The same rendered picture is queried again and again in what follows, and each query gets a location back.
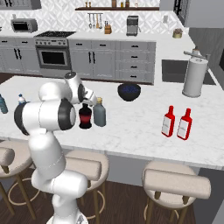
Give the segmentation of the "dark wooden wall shelf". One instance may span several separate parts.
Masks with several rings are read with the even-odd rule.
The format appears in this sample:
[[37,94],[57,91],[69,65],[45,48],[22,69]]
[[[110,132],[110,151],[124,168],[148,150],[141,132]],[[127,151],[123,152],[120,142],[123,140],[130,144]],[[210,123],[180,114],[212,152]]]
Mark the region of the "dark wooden wall shelf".
[[79,7],[76,11],[159,11],[159,7]]

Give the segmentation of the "blue plastic bottle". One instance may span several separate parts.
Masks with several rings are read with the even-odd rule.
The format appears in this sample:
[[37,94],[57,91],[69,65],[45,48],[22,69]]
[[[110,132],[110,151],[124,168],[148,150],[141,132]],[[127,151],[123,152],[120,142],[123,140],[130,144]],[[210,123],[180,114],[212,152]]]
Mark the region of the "blue plastic bottle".
[[1,94],[0,94],[0,111],[3,114],[7,114],[8,113],[7,105],[6,105],[5,100],[4,100],[4,98],[2,97]]

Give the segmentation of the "white paper towel roll holder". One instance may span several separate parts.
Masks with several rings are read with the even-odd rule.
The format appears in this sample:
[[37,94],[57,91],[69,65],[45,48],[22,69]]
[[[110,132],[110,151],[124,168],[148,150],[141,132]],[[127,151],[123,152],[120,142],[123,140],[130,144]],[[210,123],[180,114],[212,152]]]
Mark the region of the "white paper towel roll holder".
[[206,59],[189,59],[182,90],[183,95],[192,98],[200,97],[203,81],[207,72],[207,64],[208,61]]

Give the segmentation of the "dark bottle with red label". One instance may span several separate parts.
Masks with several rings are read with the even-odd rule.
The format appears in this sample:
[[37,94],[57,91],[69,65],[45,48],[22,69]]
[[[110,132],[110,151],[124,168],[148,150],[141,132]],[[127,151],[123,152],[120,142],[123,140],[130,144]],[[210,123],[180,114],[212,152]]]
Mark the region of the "dark bottle with red label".
[[88,107],[86,103],[83,103],[82,108],[79,110],[81,129],[90,129],[92,127],[91,115],[92,110]]

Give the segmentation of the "grey wall cupboard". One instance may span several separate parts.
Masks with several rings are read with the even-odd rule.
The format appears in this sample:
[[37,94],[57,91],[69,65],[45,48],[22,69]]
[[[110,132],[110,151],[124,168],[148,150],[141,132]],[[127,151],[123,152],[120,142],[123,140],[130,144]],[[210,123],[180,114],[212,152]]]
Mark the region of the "grey wall cupboard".
[[41,9],[40,0],[0,0],[0,10],[39,10]]

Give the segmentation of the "dark sink basin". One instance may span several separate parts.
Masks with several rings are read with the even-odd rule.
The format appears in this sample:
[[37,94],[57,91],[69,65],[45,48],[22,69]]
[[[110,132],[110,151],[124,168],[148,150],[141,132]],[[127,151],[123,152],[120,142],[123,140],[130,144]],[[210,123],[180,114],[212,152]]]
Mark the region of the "dark sink basin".
[[162,81],[184,83],[186,77],[187,60],[162,60]]

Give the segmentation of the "grey base cupboard run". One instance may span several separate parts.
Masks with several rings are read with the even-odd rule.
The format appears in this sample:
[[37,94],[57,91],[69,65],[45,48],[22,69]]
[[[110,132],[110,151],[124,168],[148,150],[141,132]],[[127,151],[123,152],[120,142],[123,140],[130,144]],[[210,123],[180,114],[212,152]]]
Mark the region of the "grey base cupboard run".
[[156,42],[68,40],[72,69],[83,79],[154,84]]
[[33,38],[0,37],[0,54],[6,73],[40,74]]

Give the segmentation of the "dark blue bowl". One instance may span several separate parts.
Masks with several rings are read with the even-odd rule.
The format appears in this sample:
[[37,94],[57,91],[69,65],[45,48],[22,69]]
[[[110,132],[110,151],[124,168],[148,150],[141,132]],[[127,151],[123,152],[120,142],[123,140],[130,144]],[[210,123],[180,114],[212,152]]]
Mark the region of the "dark blue bowl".
[[117,93],[124,101],[133,102],[141,94],[141,87],[135,83],[123,83],[118,86]]

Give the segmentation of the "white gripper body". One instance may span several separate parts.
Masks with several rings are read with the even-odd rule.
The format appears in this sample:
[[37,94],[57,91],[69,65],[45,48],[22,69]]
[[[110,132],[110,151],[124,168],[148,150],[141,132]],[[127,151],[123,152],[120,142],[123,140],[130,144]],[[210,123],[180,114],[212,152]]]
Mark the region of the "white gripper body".
[[85,103],[94,106],[97,103],[97,97],[93,90],[87,90],[85,94]]

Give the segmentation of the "steel coffee machine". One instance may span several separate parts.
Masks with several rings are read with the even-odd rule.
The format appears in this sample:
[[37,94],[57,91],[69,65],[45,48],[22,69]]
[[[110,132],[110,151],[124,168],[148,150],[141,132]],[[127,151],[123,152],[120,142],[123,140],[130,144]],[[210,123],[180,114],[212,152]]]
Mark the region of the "steel coffee machine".
[[136,36],[141,31],[138,26],[138,16],[128,16],[127,17],[127,36]]

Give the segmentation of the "grey toaster oven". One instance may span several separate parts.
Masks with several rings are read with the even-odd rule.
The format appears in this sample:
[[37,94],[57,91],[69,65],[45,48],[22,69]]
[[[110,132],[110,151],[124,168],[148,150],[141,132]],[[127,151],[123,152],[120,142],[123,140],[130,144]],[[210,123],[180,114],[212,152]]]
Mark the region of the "grey toaster oven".
[[36,32],[38,23],[35,18],[15,18],[10,21],[14,32]]

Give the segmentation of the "grey tall cabinet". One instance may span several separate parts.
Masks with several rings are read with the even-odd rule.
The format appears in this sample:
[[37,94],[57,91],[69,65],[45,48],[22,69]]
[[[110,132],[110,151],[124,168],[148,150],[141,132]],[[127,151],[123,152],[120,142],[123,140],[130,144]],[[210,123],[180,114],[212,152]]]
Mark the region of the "grey tall cabinet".
[[224,28],[224,0],[174,0],[173,11],[184,27]]

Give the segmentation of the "steel stove with oven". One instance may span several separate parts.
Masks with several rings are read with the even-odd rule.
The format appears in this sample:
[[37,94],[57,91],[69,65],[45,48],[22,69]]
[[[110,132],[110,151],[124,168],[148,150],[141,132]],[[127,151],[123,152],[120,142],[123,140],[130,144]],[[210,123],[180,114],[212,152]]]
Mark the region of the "steel stove with oven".
[[45,77],[63,78],[72,69],[67,38],[74,31],[45,31],[34,37],[40,72]]

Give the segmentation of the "small potted plant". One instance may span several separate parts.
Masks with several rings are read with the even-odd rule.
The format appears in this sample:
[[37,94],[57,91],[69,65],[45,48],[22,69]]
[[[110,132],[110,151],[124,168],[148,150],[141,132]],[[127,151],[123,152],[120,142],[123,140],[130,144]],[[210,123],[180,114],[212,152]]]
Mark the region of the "small potted plant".
[[183,34],[183,31],[180,29],[180,28],[177,28],[173,31],[173,34],[172,36],[175,38],[175,39],[181,39],[182,38],[182,34]]

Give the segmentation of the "wooden knife block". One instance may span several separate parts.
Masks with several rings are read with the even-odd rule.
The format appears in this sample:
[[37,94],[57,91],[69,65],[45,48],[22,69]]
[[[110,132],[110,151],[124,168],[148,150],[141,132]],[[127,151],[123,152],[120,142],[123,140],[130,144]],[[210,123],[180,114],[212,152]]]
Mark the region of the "wooden knife block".
[[111,25],[107,21],[105,21],[104,22],[104,33],[110,34],[111,32],[112,32]]

